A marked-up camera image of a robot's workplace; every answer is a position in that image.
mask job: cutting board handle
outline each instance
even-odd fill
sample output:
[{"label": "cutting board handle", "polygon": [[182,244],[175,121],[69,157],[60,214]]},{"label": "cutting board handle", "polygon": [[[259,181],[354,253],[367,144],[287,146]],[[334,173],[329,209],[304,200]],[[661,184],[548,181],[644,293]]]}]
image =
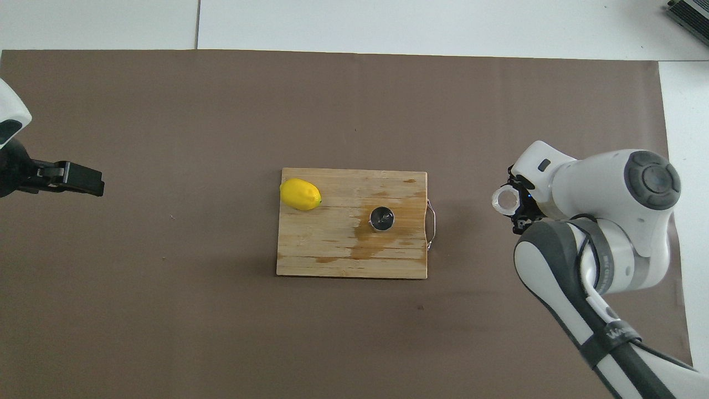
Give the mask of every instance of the cutting board handle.
[{"label": "cutting board handle", "polygon": [[[432,222],[433,222],[433,233],[431,234],[431,238],[428,238],[428,214],[432,216]],[[431,200],[426,199],[426,249],[430,250],[431,245],[433,244],[433,239],[436,238],[436,211],[433,210],[433,206],[431,205]]]}]

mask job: small metal pot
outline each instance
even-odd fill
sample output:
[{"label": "small metal pot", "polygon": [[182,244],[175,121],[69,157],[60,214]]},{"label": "small metal pot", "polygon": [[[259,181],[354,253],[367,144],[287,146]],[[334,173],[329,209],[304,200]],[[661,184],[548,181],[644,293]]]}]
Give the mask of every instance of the small metal pot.
[{"label": "small metal pot", "polygon": [[394,225],[394,212],[387,207],[379,207],[369,214],[369,225],[375,231],[387,231]]}]

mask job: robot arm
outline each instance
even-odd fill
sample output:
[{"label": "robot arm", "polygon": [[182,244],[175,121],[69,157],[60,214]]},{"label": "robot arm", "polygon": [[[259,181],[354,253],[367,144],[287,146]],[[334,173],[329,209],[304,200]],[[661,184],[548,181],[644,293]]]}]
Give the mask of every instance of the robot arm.
[{"label": "robot arm", "polygon": [[102,196],[104,182],[98,170],[65,160],[49,163],[30,159],[15,138],[30,121],[32,116],[20,97],[0,80],[0,197],[15,190],[33,194],[40,190],[73,191]]},{"label": "robot arm", "polygon": [[[493,196],[521,234],[514,256],[520,279],[617,398],[709,398],[709,378],[644,345],[601,297],[664,277],[679,190],[678,175],[657,154],[575,160],[538,141]],[[505,193],[517,203],[500,205]]]}]

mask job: brown paper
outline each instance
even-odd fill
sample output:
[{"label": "brown paper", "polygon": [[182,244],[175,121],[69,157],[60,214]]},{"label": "brown paper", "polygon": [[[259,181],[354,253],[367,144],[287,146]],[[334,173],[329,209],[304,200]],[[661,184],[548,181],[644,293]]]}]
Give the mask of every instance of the brown paper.
[{"label": "brown paper", "polygon": [[[4,51],[35,159],[102,198],[0,199],[7,398],[609,398],[490,205],[534,140],[666,155],[656,62]],[[428,172],[427,280],[276,277],[281,168]],[[608,301],[684,361],[679,252]]]}]

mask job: yellow lemon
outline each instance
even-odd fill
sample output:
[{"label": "yellow lemon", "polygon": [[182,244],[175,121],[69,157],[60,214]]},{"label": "yellow lemon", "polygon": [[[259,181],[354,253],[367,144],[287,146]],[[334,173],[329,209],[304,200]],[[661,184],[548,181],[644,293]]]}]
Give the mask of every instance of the yellow lemon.
[{"label": "yellow lemon", "polygon": [[281,184],[281,201],[295,209],[308,211],[320,205],[323,198],[313,183],[294,178]]}]

